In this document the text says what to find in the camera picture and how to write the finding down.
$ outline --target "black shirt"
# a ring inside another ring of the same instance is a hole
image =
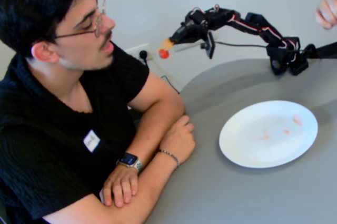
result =
[[[135,127],[127,103],[148,68],[115,45],[113,64],[80,82],[93,113],[75,112],[32,76],[15,55],[0,82],[0,200],[12,223],[47,223],[43,216],[93,193],[99,198]],[[91,152],[84,144],[100,139]]]

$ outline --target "eyeglasses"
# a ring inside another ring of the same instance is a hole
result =
[[[82,34],[87,34],[87,33],[95,33],[96,38],[99,38],[101,35],[101,24],[102,24],[102,16],[103,14],[105,15],[105,1],[106,0],[96,0],[97,1],[97,8],[102,9],[100,15],[98,16],[95,27],[92,31],[87,31],[87,32],[82,32],[82,33],[75,33],[75,34],[68,34],[68,35],[61,35],[61,36],[56,36],[54,38],[65,38],[65,37],[71,37],[71,36],[76,36],[76,35],[82,35]]]

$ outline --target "finger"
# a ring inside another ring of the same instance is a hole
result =
[[[337,18],[337,0],[326,0],[326,3],[328,4],[333,16]]]
[[[131,185],[128,178],[122,179],[122,190],[124,203],[129,204],[131,202]]]
[[[111,179],[107,179],[103,185],[103,200],[106,206],[111,206],[112,204],[112,197],[111,197]]]
[[[332,25],[324,19],[319,9],[316,11],[315,20],[319,25],[323,26],[325,29],[332,28]]]
[[[123,207],[123,191],[120,181],[113,184],[112,192],[114,193],[115,205],[119,208]]]
[[[323,18],[326,21],[328,21],[331,25],[337,24],[337,18],[332,14],[326,0],[322,0],[320,10],[321,10],[321,14],[322,14]]]
[[[188,129],[189,132],[192,132],[194,130],[194,125],[192,123],[189,123],[186,125],[186,128]]]
[[[136,194],[138,192],[138,177],[137,176],[131,176],[130,177],[130,184],[131,184],[132,196],[136,196]]]
[[[182,116],[177,122],[177,126],[184,126],[190,121],[190,117],[187,115]]]

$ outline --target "white plate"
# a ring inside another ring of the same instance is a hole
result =
[[[270,168],[304,154],[318,133],[315,116],[288,101],[267,101],[233,115],[220,133],[220,148],[232,162]]]

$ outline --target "human hand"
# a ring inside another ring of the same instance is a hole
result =
[[[138,171],[123,165],[117,165],[103,185],[103,198],[106,206],[112,204],[112,193],[118,208],[131,202],[138,191]]]
[[[315,14],[318,24],[331,29],[337,24],[337,0],[321,0]]]
[[[160,149],[175,155],[180,163],[185,162],[195,148],[193,130],[194,125],[190,123],[190,118],[186,115],[182,116],[166,133]]]

